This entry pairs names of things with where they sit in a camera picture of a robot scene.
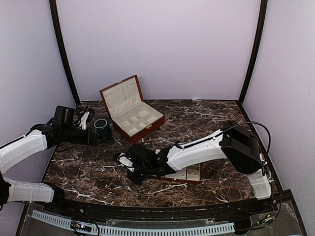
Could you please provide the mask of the red jewelry tray insert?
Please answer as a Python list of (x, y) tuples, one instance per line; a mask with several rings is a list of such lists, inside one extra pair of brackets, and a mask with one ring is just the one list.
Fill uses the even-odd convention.
[[(188, 175), (188, 171), (199, 171), (199, 175)], [(168, 174), (161, 177), (161, 180), (181, 182), (181, 183), (200, 183), (201, 170), (200, 164), (188, 166), (182, 170), (177, 171), (174, 174)]]

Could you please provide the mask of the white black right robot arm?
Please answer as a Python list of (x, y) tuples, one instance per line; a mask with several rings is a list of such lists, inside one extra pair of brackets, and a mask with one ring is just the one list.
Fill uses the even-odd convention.
[(262, 213), (269, 207), (272, 187), (258, 138), (242, 124), (226, 121), (221, 129), (204, 138), (188, 144), (176, 143), (159, 153), (133, 144), (117, 158), (127, 168), (129, 180), (137, 185), (149, 176), (163, 177), (216, 159), (228, 159), (238, 172), (247, 176), (256, 197), (251, 203), (255, 213)]

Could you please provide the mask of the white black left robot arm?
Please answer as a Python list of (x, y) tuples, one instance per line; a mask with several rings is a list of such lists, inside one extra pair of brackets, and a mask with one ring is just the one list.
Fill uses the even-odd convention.
[[(89, 107), (74, 120), (73, 108), (57, 106), (54, 117), (46, 124), (34, 125), (27, 134), (0, 147), (0, 173), (32, 155), (50, 149), (61, 143), (97, 146), (106, 142), (112, 135), (106, 119), (98, 119), (92, 127), (88, 123), (94, 116)], [(32, 183), (0, 178), (0, 204), (8, 202), (50, 203), (58, 214), (69, 211), (69, 202), (64, 200), (64, 191), (54, 184)]]

